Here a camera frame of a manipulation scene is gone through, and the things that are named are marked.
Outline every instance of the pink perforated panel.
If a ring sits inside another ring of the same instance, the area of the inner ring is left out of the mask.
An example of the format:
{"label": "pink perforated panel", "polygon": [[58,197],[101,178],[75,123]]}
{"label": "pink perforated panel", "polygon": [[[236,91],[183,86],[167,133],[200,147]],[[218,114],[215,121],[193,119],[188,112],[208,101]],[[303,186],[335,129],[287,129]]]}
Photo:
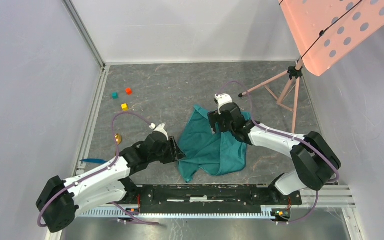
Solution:
{"label": "pink perforated panel", "polygon": [[[319,33],[359,0],[284,0],[280,7],[303,55]],[[320,76],[384,25],[384,0],[363,0],[332,26],[303,58],[305,67]]]}

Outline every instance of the robotic arm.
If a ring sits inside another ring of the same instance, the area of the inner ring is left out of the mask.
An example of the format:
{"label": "robotic arm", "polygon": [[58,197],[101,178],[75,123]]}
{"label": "robotic arm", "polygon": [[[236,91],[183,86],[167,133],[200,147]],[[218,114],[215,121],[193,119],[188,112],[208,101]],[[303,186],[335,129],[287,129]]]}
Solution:
{"label": "robotic arm", "polygon": [[[116,164],[114,157],[106,164],[82,175],[61,180],[51,178],[44,187],[36,206],[41,211],[45,204],[58,192],[74,183],[74,186],[58,196],[45,210],[43,220],[51,233],[58,232],[71,224],[80,214],[111,202],[131,202],[137,196],[137,187],[129,176],[142,171],[152,162],[163,164],[177,162],[185,157],[175,139],[168,136],[160,124],[145,141],[135,143],[120,152]],[[84,181],[87,176],[96,174]]]}
{"label": "robotic arm", "polygon": [[304,188],[319,191],[334,175],[334,170],[321,156],[315,155],[303,144],[304,141],[323,154],[336,170],[341,167],[341,162],[319,133],[293,134],[259,122],[259,126],[256,126],[252,120],[245,120],[240,108],[228,94],[216,94],[215,102],[218,110],[208,113],[213,132],[217,131],[218,124],[220,132],[231,132],[239,142],[265,147],[292,159],[295,170],[280,175],[269,187],[276,191],[273,194],[275,199]]}

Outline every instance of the tripod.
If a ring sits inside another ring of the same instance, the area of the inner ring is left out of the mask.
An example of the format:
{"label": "tripod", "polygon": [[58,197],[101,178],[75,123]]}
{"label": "tripod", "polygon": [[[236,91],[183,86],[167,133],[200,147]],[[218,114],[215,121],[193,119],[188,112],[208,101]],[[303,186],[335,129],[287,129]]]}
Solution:
{"label": "tripod", "polygon": [[[300,92],[300,78],[303,77],[302,69],[303,69],[303,59],[301,58],[297,63],[296,66],[290,66],[287,68],[286,71],[270,78],[269,80],[266,80],[262,82],[261,84],[251,88],[248,90],[248,93],[259,89],[261,87],[265,87],[267,91],[276,99],[277,105],[281,106],[282,108],[289,110],[292,112],[292,131],[291,133],[295,133],[295,125],[297,121],[297,109],[298,109],[298,95]],[[276,94],[269,88],[268,84],[285,76],[286,74],[289,74],[289,81],[287,81],[282,93],[280,96],[276,96]],[[295,78],[295,85],[291,88],[292,84],[294,83],[293,78]],[[293,100],[293,108],[290,108],[288,106],[285,106],[283,104],[284,99],[288,96],[288,94],[294,89],[295,87],[295,98]],[[243,96],[247,95],[247,92],[242,92],[239,94],[239,97],[242,98]]]}

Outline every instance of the teal fabric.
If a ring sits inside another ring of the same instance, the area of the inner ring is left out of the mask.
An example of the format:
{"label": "teal fabric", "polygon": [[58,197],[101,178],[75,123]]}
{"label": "teal fabric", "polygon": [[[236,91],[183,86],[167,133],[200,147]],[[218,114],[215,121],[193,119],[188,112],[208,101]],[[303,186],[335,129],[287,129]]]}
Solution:
{"label": "teal fabric", "polygon": [[[199,105],[193,107],[195,111],[178,141],[179,148],[186,155],[178,163],[183,179],[189,183],[199,169],[212,176],[244,169],[247,144],[238,142],[230,132],[213,134],[208,121],[209,111]],[[242,115],[247,120],[251,118],[249,112]]]}

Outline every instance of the folded cloth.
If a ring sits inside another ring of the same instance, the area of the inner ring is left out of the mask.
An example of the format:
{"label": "folded cloth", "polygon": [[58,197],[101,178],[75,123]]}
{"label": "folded cloth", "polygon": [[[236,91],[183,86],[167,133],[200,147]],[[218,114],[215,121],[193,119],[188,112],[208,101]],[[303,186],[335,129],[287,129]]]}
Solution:
{"label": "folded cloth", "polygon": [[[213,134],[208,120],[209,111],[199,105],[193,107],[195,111],[178,141],[179,148],[186,155],[178,163],[185,182],[189,183],[199,169],[211,176],[244,169],[247,144],[238,142],[230,132],[217,131]],[[249,112],[242,112],[242,115],[246,120],[251,118]]]}

